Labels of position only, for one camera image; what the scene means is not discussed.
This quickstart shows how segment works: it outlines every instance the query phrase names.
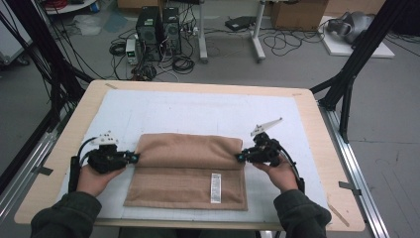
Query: white label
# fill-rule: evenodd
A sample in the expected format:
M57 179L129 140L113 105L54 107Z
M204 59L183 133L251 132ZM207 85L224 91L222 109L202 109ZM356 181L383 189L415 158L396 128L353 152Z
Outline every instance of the white label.
M220 174L211 174L211 203L221 203L222 202L222 175Z

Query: sleeve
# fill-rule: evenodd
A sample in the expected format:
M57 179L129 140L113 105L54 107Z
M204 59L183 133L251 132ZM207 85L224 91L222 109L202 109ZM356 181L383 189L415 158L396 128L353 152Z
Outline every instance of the sleeve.
M274 206L286 238L326 237L325 226L331 221L331 213L300 190L281 194L274 200Z
M101 208L101 203L88 193L65 194L54 206L34 216L31 237L89 237Z

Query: concrete floor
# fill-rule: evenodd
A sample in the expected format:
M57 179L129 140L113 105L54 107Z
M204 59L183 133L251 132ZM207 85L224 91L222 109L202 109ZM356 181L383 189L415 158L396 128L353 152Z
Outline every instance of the concrete floor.
M63 15L68 22L76 13ZM90 14L81 10L77 14ZM109 2L96 14L104 27L98 36L74 35L71 42L77 52L101 76L112 74L112 56L108 49L119 34L133 29L134 21L126 20ZM227 20L207 20L207 27L225 29ZM269 20L262 23L269 27ZM398 44L420 54L419 44ZM349 123L349 139L364 173L370 192L379 209L390 237L420 237L420 60L408 51L384 41L395 53L393 59L370 59L359 74ZM191 41L196 47L196 40ZM197 49L192 58L196 65L190 74L160 74L155 81L256 85L310 88L338 73L347 57L331 57L322 43L303 45L284 57L275 56L263 45L266 60L257 63L248 35L207 35L209 62L198 60ZM87 67L88 74L95 76ZM117 68L121 77L130 75L123 59ZM322 98L324 92L316 94ZM10 65L0 71L0 173L44 118L50 108L41 76L33 64ZM30 235L28 225L13 221L14 211L0 224L1 237ZM370 237L362 233L330 232L329 237ZM96 227L92 237L117 237L118 229Z

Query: desk leg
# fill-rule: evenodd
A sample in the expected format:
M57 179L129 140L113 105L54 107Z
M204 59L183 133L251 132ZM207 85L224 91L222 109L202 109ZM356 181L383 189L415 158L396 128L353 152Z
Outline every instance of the desk leg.
M208 62L206 39L204 37L204 12L203 12L204 0L200 0L200 29L198 36L198 48L200 49L200 60L204 63Z
M254 31L251 31L251 39L253 40L253 44L256 47L256 51L257 51L257 62L261 62L262 60L265 60L265 54L263 53L263 47L259 39L260 26L262 24L264 7L265 7L265 0L261 0L259 11L257 14L256 29Z

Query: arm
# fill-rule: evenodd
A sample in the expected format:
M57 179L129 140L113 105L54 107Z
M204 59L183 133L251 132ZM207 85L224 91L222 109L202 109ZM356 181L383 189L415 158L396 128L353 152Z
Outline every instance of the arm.
M99 175L90 166L83 167L77 191L65 194L53 207L35 215L31 237L89 237L102 208L95 197L123 170Z
M325 226L331 220L330 212L298 190L295 175L284 158L280 157L278 167L265 164L254 166L266 172L272 183L281 190L281 195L274 200L274 206L287 238L326 237Z

